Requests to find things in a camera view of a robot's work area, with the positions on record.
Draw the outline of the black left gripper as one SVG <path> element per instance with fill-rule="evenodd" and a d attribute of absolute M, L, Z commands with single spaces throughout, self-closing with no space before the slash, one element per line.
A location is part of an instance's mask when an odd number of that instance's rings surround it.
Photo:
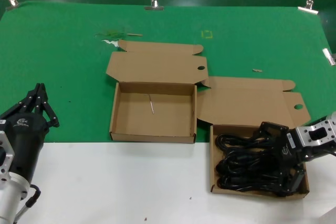
<path fill-rule="evenodd" d="M 1 118 L 8 118 L 1 123 L 1 131 L 14 151 L 9 172 L 31 183 L 49 127 L 59 127 L 58 117 L 48 103 L 45 84 L 37 83 L 21 101 L 2 113 Z"/>

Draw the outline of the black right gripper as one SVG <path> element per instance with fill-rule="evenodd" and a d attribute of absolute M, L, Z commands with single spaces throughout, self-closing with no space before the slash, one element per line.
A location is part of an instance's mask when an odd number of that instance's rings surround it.
<path fill-rule="evenodd" d="M 255 139 L 263 138 L 275 143 L 275 156 L 281 169 L 278 181 L 274 185 L 274 193 L 279 197 L 291 196 L 298 192 L 306 170 L 294 167 L 306 161 L 307 149 L 302 145 L 297 132 L 288 132 L 288 127 L 272 122 L 262 122 L 253 133 Z"/>

